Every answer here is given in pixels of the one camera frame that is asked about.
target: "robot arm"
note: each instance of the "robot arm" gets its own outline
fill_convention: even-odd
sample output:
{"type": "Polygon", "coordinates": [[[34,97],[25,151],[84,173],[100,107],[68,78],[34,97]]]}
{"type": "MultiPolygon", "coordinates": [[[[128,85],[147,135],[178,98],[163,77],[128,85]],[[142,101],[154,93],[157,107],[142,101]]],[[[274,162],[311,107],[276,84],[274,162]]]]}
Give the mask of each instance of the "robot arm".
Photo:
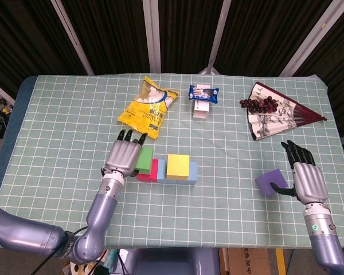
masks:
{"type": "Polygon", "coordinates": [[[0,245],[3,248],[28,252],[42,256],[54,253],[78,264],[97,259],[105,243],[105,233],[110,226],[124,178],[136,176],[134,171],[140,149],[147,136],[132,142],[132,131],[124,139],[122,130],[114,142],[104,168],[99,190],[87,215],[87,231],[78,237],[55,225],[31,221],[11,215],[0,209],[0,245]]]}
{"type": "Polygon", "coordinates": [[[306,208],[303,212],[311,246],[319,266],[331,275],[344,275],[344,254],[329,208],[323,203],[329,195],[321,170],[315,165],[310,151],[290,140],[282,142],[294,177],[292,189],[271,183],[279,194],[297,197],[306,208]]]}

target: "green cube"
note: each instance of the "green cube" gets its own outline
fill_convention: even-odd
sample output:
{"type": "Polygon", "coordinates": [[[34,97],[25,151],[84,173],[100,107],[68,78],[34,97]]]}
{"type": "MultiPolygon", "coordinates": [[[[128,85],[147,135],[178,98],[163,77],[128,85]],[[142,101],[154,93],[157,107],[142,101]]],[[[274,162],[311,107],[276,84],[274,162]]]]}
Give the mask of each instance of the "green cube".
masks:
{"type": "Polygon", "coordinates": [[[142,147],[135,169],[139,170],[139,174],[150,175],[151,163],[153,160],[153,148],[142,147]]]}

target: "black curtain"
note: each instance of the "black curtain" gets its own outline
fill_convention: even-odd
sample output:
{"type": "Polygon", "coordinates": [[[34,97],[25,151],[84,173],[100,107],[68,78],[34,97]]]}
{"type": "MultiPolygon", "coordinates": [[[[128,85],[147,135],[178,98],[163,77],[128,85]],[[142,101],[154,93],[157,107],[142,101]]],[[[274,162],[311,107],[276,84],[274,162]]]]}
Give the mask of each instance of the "black curtain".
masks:
{"type": "Polygon", "coordinates": [[[0,0],[0,87],[38,74],[86,74],[50,0],[0,0]]]}
{"type": "Polygon", "coordinates": [[[162,73],[199,73],[208,65],[222,0],[159,0],[162,73]]]}
{"type": "Polygon", "coordinates": [[[142,0],[62,3],[95,74],[150,71],[142,0]]]}
{"type": "Polygon", "coordinates": [[[295,73],[311,74],[317,74],[328,86],[339,134],[344,136],[344,13],[295,73]]]}
{"type": "Polygon", "coordinates": [[[214,67],[228,75],[278,76],[330,3],[233,0],[214,67]]]}

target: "white box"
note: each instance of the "white box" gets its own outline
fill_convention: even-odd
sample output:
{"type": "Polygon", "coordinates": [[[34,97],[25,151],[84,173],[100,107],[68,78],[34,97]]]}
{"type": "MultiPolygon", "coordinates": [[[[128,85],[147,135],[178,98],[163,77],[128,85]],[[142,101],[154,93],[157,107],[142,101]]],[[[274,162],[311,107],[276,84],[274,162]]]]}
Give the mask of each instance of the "white box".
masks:
{"type": "MultiPolygon", "coordinates": [[[[210,85],[198,84],[196,85],[199,89],[209,89],[210,85]]],[[[210,102],[206,100],[195,100],[194,103],[194,114],[193,117],[198,119],[205,119],[209,114],[209,105],[210,102]]]]}

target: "blue wrapper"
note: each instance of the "blue wrapper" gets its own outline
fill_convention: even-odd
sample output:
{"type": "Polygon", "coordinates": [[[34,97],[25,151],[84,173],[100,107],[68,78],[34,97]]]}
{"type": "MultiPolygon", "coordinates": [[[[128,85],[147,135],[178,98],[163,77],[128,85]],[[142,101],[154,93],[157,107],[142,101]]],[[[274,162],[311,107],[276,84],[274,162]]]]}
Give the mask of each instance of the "blue wrapper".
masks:
{"type": "Polygon", "coordinates": [[[199,89],[193,85],[190,85],[189,99],[199,99],[210,101],[212,103],[218,103],[219,88],[215,89],[199,89]]]}

